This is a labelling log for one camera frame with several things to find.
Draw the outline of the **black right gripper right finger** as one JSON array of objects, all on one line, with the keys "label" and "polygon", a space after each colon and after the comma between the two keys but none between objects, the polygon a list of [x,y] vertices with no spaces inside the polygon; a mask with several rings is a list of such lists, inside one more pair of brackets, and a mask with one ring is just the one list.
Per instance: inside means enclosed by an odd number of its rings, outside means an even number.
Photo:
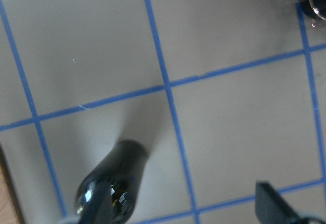
[{"label": "black right gripper right finger", "polygon": [[262,224],[301,223],[300,216],[269,182],[255,185],[255,214]]}]

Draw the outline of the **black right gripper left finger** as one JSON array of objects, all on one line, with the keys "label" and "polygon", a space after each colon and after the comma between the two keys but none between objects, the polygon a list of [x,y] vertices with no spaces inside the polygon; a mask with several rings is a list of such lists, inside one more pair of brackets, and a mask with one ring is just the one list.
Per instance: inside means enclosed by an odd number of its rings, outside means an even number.
[{"label": "black right gripper left finger", "polygon": [[112,223],[113,207],[111,183],[99,182],[93,191],[90,201],[86,204],[78,223]]}]

